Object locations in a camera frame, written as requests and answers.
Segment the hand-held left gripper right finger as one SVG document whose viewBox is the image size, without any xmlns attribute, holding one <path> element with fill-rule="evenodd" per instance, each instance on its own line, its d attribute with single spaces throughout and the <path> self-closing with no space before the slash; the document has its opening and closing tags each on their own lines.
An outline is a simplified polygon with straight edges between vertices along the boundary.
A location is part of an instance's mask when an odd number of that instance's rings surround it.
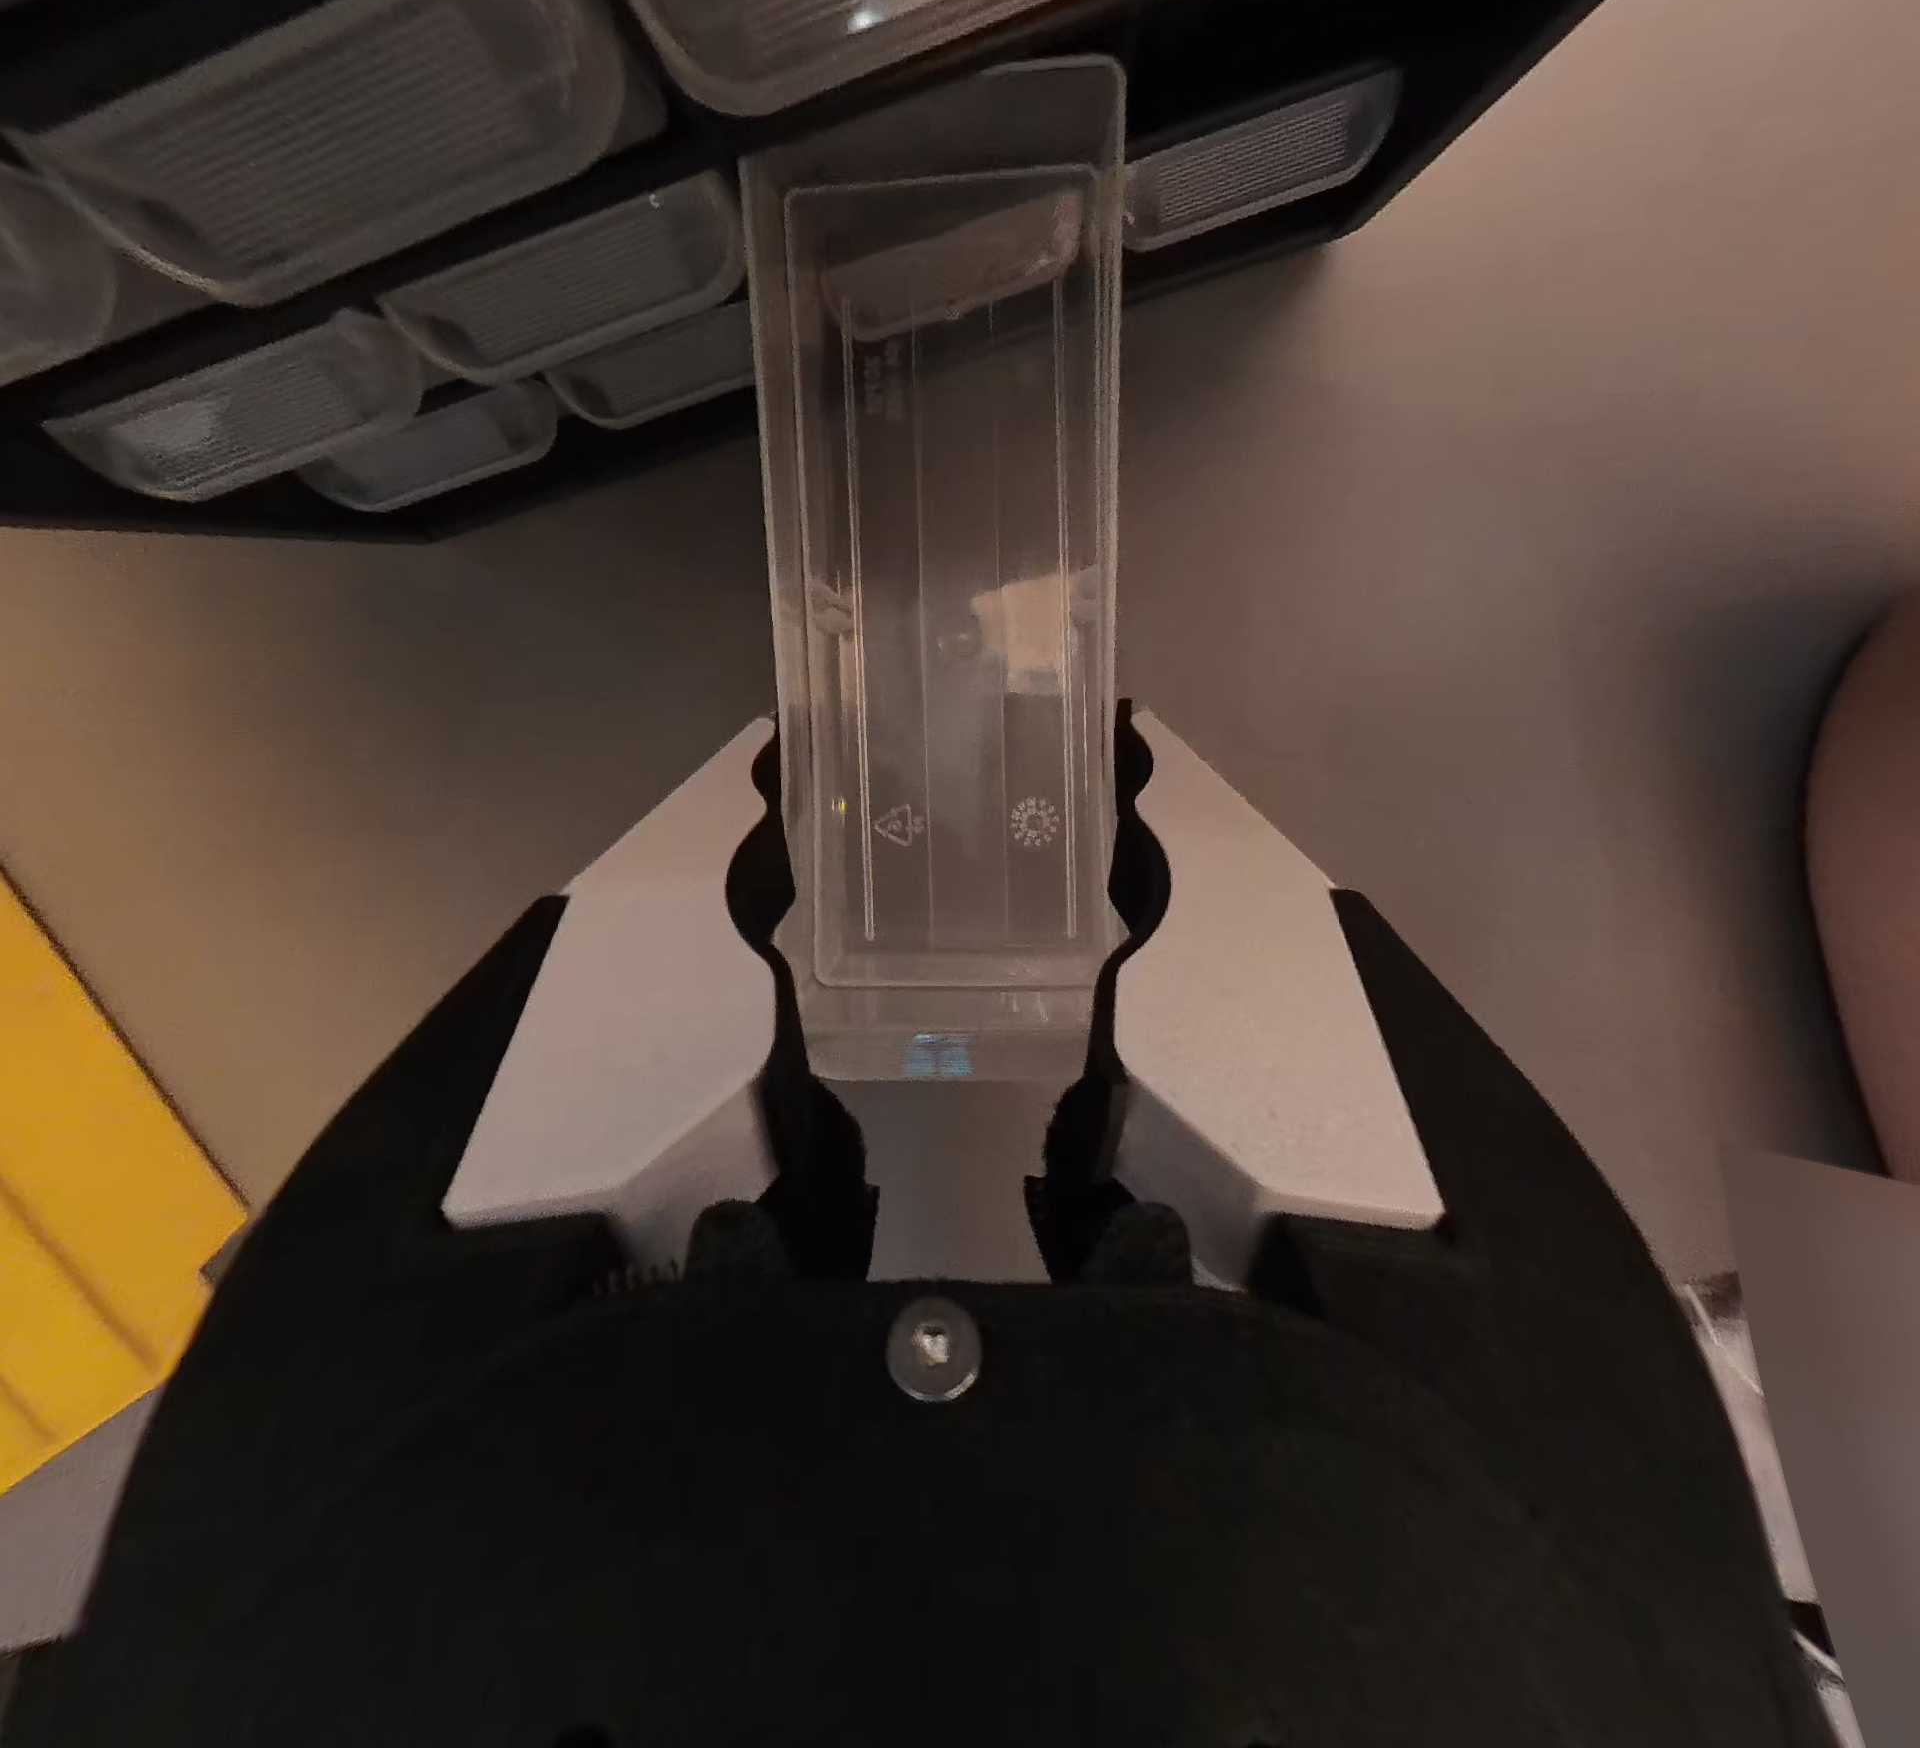
<svg viewBox="0 0 1920 1748">
<path fill-rule="evenodd" d="M 1446 1207 L 1342 924 L 1338 887 L 1153 711 L 1116 719 L 1120 938 L 1028 1221 L 1053 1283 L 1131 1225 L 1201 1281 L 1284 1278 L 1307 1236 L 1420 1249 Z"/>
</svg>

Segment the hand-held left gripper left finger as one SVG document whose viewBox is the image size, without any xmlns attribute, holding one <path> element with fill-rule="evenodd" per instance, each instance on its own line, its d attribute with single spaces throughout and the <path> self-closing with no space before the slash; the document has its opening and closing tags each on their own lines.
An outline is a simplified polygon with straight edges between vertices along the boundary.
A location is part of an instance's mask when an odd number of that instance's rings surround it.
<svg viewBox="0 0 1920 1748">
<path fill-rule="evenodd" d="M 808 1062 L 774 944 L 793 900 L 759 716 L 565 890 L 445 1221 L 595 1216 L 638 1278 L 680 1281 L 708 1209 L 740 1201 L 800 1277 L 866 1281 L 864 1139 Z"/>
</svg>

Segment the yellow plastic bin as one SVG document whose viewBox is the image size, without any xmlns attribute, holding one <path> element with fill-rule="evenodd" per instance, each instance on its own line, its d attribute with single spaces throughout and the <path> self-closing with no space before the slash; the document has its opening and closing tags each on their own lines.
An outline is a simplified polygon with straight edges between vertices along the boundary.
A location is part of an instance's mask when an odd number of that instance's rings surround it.
<svg viewBox="0 0 1920 1748">
<path fill-rule="evenodd" d="M 2 1486 L 161 1385 L 246 1207 L 2 884 Z"/>
</svg>

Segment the black drawer cabinet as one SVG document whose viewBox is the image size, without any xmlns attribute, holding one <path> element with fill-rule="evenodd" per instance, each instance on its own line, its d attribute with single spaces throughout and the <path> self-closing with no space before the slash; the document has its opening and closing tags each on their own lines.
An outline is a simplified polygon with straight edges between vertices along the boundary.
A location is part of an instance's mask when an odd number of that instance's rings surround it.
<svg viewBox="0 0 1920 1748">
<path fill-rule="evenodd" d="M 796 122 L 725 121 L 683 96 L 650 146 L 616 155 L 618 170 L 691 173 L 697 161 L 733 170 L 733 157 L 807 126 L 823 126 L 884 96 L 916 93 L 965 70 L 1067 51 L 1111 51 L 1126 66 L 1128 112 L 1151 150 L 1225 126 L 1235 103 L 1264 107 L 1364 65 L 1405 70 L 1405 96 L 1372 170 L 1332 199 L 1302 199 L 1254 226 L 1210 230 L 1186 248 L 1128 255 L 1128 296 L 1178 291 L 1250 261 L 1312 248 L 1357 230 L 1414 178 L 1475 119 L 1523 78 L 1603 0 L 1049 0 L 981 38 L 961 38 L 907 66 L 859 80 L 852 95 L 802 105 Z M 67 121 L 80 96 L 123 95 L 135 73 L 182 70 L 212 44 L 235 42 L 291 16 L 297 0 L 5 0 L 5 121 Z M 85 391 L 157 382 L 161 365 L 228 361 L 241 346 L 295 330 L 292 308 L 189 309 L 157 330 L 110 340 L 76 361 L 5 389 L 5 530 L 212 538 L 433 539 L 487 528 L 587 487 L 635 478 L 706 447 L 745 436 L 745 391 L 625 432 L 587 428 L 545 460 L 504 478 L 433 497 L 395 515 L 355 517 L 300 488 L 291 474 L 208 503 L 113 492 L 39 432 Z"/>
</svg>

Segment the person's right forearm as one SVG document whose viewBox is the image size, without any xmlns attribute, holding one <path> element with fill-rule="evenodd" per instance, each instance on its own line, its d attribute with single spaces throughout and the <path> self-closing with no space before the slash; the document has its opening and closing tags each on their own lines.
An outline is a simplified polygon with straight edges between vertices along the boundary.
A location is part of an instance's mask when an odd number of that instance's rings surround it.
<svg viewBox="0 0 1920 1748">
<path fill-rule="evenodd" d="M 1874 621 L 1811 749 L 1806 865 L 1818 949 L 1889 1175 L 1919 1184 L 1919 598 Z"/>
</svg>

